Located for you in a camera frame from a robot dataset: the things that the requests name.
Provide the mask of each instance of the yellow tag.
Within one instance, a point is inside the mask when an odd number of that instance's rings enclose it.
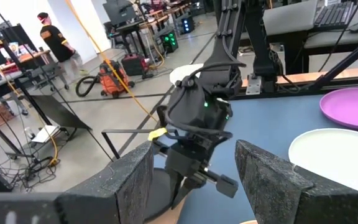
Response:
[[[162,136],[162,135],[165,134],[166,132],[167,132],[167,129],[165,129],[165,128],[158,128],[157,130],[154,130],[154,131],[152,131],[152,132],[149,133],[149,137],[147,138],[147,140],[152,141],[153,139]]]

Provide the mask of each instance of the blue table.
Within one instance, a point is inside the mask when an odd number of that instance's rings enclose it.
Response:
[[[239,183],[234,198],[220,194],[209,182],[187,196],[178,224],[236,224],[255,219],[234,161],[236,140],[243,139],[288,160],[288,148],[300,134],[318,128],[343,128],[320,111],[321,95],[232,101],[234,117],[226,131],[234,137],[219,145],[210,169]],[[156,156],[155,167],[164,167],[165,159]]]

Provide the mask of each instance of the white wall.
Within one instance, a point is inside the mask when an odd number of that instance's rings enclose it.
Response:
[[[94,9],[99,17],[99,20],[102,24],[105,22],[110,22],[109,16],[104,10],[103,4],[106,3],[106,0],[92,0]]]
[[[53,13],[50,13],[50,11],[46,0],[0,0],[0,13],[5,20],[10,21],[13,26],[20,23],[37,48],[49,49],[40,37],[42,24],[38,20],[37,14],[48,12],[50,17],[54,18]]]
[[[97,55],[96,55],[96,51],[94,50],[92,42],[86,35],[85,31],[82,29],[80,23],[76,20],[74,14],[67,6],[65,0],[47,0],[47,1],[52,9],[53,14],[56,17],[56,20],[53,20],[52,23],[54,24],[56,24],[56,22],[60,23],[60,25],[57,27],[60,29],[62,34],[66,37],[68,43],[70,43],[70,45],[78,51],[84,63],[91,60],[92,58],[95,58]]]
[[[90,0],[71,0],[71,3],[78,14],[82,24],[85,26],[86,30],[92,36],[93,40],[100,47],[101,51],[105,51],[110,48],[111,44],[108,38],[106,37],[106,32],[104,31],[104,26],[99,20],[98,14],[92,1]],[[94,49],[97,53],[99,50],[96,46]]]

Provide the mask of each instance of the black metal frame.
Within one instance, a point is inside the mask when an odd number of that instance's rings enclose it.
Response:
[[[329,91],[338,90],[350,86],[358,86],[358,77],[355,78],[342,78],[335,80],[343,70],[349,65],[354,63],[358,59],[358,48],[356,48],[351,54],[349,54],[344,60],[339,62],[334,68],[328,71],[326,74],[321,75],[316,81],[297,83],[301,90],[298,93],[289,93],[288,91],[278,90],[274,93],[261,93],[259,95],[247,95],[247,88],[241,88],[240,93],[231,100],[245,100],[252,98],[270,98],[281,96],[301,96],[301,95],[318,95],[324,94]],[[293,88],[289,83],[282,85],[286,89]]]
[[[116,159],[121,158],[120,154],[118,153],[116,147],[112,144],[111,140],[109,139],[109,136],[107,134],[109,133],[116,133],[116,134],[147,134],[151,131],[154,131],[153,129],[105,129],[102,131],[102,136],[104,140],[107,142],[107,145],[110,147],[112,153],[116,157]]]

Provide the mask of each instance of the keyboard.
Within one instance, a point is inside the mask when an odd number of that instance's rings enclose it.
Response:
[[[317,13],[312,31],[321,32],[334,29],[345,29],[353,12],[351,1],[323,6]]]

